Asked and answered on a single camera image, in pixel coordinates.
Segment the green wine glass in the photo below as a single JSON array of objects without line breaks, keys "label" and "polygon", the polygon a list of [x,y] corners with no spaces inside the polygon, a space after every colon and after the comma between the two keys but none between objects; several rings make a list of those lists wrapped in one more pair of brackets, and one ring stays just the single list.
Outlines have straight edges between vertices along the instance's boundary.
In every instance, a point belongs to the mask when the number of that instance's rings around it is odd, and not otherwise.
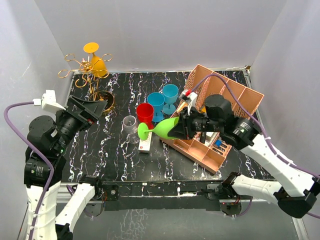
[{"label": "green wine glass", "polygon": [[178,124],[179,117],[167,118],[159,122],[155,128],[149,129],[147,124],[142,122],[138,125],[137,134],[140,140],[146,141],[149,133],[155,133],[160,138],[173,140],[177,137],[170,136],[169,132]]}]

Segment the blue wine glass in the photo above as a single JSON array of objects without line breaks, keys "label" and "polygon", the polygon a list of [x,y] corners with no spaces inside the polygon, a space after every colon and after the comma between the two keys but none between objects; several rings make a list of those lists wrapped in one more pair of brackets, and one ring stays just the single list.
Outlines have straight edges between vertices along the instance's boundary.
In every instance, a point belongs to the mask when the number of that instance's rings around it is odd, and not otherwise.
[{"label": "blue wine glass", "polygon": [[165,103],[165,98],[163,94],[159,92],[153,92],[148,95],[147,102],[152,105],[154,110],[152,121],[155,123],[161,122],[164,119],[162,110]]},{"label": "blue wine glass", "polygon": [[163,106],[163,112],[166,115],[172,115],[176,110],[176,100],[179,94],[179,88],[174,84],[167,84],[162,89],[165,105]]}]

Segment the red wine glass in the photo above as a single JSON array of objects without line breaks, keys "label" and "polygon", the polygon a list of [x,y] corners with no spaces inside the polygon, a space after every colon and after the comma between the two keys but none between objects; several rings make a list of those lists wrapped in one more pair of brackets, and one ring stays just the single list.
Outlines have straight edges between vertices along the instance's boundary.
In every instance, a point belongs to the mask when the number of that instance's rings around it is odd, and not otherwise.
[{"label": "red wine glass", "polygon": [[149,129],[153,129],[153,116],[154,116],[154,108],[151,104],[145,102],[141,103],[136,108],[137,118],[140,123],[145,123]]}]

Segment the orange wine glass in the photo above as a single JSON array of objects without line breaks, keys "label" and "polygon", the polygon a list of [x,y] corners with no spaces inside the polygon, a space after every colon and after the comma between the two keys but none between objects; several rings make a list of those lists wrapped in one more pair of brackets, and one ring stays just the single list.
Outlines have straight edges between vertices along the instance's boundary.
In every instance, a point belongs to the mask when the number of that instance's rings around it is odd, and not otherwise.
[{"label": "orange wine glass", "polygon": [[92,74],[96,78],[103,78],[108,75],[107,67],[105,65],[105,61],[96,55],[96,51],[99,49],[99,44],[96,42],[89,42],[84,47],[84,52],[89,55],[92,54],[90,62],[93,65],[91,70]]}]

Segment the clear wine glass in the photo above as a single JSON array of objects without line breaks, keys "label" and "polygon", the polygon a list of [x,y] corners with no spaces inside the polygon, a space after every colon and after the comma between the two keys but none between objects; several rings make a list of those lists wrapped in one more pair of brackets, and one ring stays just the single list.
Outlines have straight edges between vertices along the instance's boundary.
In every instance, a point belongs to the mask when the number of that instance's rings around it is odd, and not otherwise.
[{"label": "clear wine glass", "polygon": [[127,140],[131,144],[137,144],[139,143],[140,139],[138,136],[138,122],[137,119],[132,116],[128,115],[123,118],[122,121],[123,130],[127,133]]}]

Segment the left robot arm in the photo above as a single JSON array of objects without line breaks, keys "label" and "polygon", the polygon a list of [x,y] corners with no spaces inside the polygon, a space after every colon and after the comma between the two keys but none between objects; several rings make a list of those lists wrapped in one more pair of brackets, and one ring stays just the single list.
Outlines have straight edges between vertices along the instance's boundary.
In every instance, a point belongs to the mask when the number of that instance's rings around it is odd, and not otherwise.
[{"label": "left robot arm", "polygon": [[85,174],[71,199],[57,214],[57,196],[66,164],[64,153],[81,131],[89,129],[102,116],[107,101],[89,101],[75,96],[66,106],[55,105],[55,118],[36,117],[26,137],[24,184],[28,196],[28,240],[71,240],[74,227],[90,200],[103,195],[99,177]]}]

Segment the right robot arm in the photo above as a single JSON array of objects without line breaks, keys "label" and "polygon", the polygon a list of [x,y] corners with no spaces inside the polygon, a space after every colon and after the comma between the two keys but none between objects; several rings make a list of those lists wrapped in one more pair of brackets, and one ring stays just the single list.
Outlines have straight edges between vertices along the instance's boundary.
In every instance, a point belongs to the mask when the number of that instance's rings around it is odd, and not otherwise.
[{"label": "right robot arm", "polygon": [[320,179],[286,160],[262,134],[260,125],[234,115],[232,104],[220,94],[204,101],[205,113],[195,107],[197,94],[185,90],[180,99],[187,103],[174,121],[168,136],[190,140],[198,132],[218,132],[222,141],[249,156],[267,170],[274,181],[246,177],[232,172],[222,182],[223,194],[233,199],[251,196],[275,205],[291,217],[309,215],[320,193]]}]

